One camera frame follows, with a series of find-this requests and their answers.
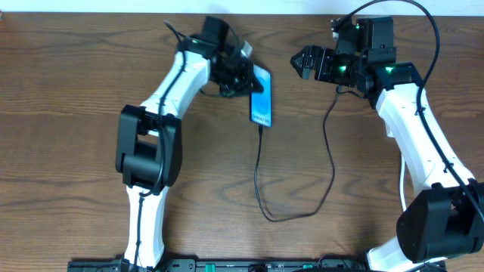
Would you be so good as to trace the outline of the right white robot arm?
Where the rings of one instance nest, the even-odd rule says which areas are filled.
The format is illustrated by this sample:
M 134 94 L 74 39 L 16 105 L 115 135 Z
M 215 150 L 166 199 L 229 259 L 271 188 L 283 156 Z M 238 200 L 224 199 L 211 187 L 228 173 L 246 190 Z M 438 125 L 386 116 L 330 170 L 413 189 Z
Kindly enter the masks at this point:
M 408 167 L 415 198 L 396 235 L 366 255 L 375 271 L 412 271 L 478 252 L 483 185 L 456 156 L 428 104 L 414 64 L 398 62 L 391 17 L 339 19 L 335 48 L 305 46 L 291 57 L 301 78 L 356 88 L 384 121 Z

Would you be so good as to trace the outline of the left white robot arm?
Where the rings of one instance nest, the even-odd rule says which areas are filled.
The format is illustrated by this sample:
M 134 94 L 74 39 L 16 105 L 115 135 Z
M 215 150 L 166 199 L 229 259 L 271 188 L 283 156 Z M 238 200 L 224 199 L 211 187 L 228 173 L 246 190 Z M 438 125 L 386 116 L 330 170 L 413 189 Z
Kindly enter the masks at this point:
M 222 97 L 261 93 L 248 42 L 228 43 L 233 32 L 207 16 L 199 33 L 178 31 L 174 62 L 156 91 L 141 105 L 125 105 L 119 115 L 116 171 L 129 198 L 129 241 L 121 271 L 154 271 L 163 261 L 163 220 L 169 188 L 182 167 L 182 119 L 209 82 Z

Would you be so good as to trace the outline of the blue Galaxy smartphone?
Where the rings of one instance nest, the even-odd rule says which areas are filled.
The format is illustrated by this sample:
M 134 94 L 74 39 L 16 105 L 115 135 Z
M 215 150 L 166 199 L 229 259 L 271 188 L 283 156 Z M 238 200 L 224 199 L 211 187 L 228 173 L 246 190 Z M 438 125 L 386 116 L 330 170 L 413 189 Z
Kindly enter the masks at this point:
M 254 92 L 250 95 L 250 120 L 270 128 L 272 125 L 271 73 L 255 65 L 254 74 L 263 87 L 263 92 Z

